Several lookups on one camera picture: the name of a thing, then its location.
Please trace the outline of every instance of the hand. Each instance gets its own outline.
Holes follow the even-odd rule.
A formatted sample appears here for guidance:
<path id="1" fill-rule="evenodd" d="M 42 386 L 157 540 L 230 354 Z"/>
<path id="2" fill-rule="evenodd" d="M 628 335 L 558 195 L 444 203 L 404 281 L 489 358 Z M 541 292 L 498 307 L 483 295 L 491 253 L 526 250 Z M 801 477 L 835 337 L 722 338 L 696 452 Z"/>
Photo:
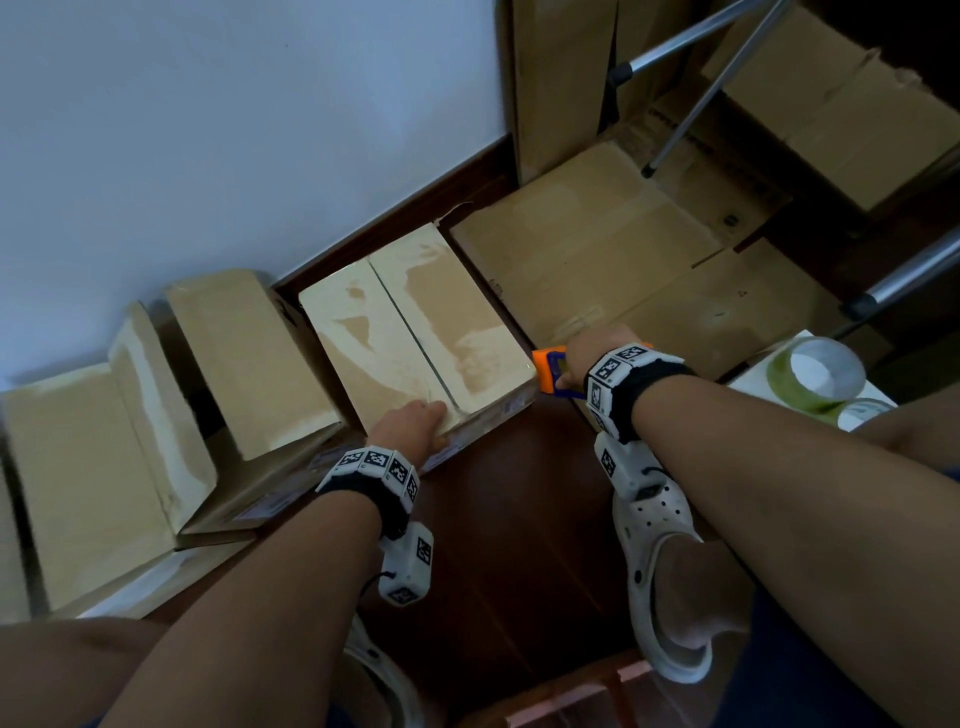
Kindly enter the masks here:
<path id="1" fill-rule="evenodd" d="M 566 368 L 568 371 L 557 379 L 558 389 L 580 389 L 584 377 L 600 357 L 627 344 L 642 344 L 640 337 L 626 324 L 605 324 L 585 328 L 566 345 Z"/>
<path id="2" fill-rule="evenodd" d="M 441 401 L 407 402 L 380 418 L 371 428 L 367 445 L 398 450 L 419 470 L 430 455 L 449 444 L 445 437 L 437 437 L 437 428 L 445 414 L 446 404 Z"/>

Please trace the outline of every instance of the black cable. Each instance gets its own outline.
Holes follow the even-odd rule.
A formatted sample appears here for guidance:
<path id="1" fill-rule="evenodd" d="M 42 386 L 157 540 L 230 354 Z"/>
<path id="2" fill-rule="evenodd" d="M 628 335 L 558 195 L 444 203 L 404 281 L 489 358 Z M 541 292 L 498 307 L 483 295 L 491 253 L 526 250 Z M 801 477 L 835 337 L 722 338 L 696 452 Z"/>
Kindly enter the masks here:
<path id="1" fill-rule="evenodd" d="M 367 583 L 364 584 L 363 589 L 360 590 L 360 596 L 357 598 L 357 601 L 360 601 L 360 599 L 363 598 L 363 595 L 367 593 L 367 589 L 369 589 L 373 582 L 379 579 L 381 576 L 389 576 L 390 578 L 394 578 L 396 576 L 396 571 L 381 571 L 380 573 L 374 574 L 367 579 Z"/>

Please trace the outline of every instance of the wooden baseboard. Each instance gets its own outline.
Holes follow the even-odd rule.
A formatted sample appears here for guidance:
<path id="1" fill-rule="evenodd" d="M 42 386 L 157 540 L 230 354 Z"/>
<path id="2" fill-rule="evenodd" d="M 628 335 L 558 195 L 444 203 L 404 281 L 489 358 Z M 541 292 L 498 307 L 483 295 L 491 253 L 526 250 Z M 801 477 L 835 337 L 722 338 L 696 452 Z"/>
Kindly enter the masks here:
<path id="1" fill-rule="evenodd" d="M 447 215 L 451 210 L 459 219 L 463 219 L 474 209 L 506 197 L 516 187 L 514 142 L 510 136 L 504 136 L 405 202 L 317 255 L 278 282 L 275 289 L 289 303 L 297 305 L 300 291 L 345 265 Z"/>

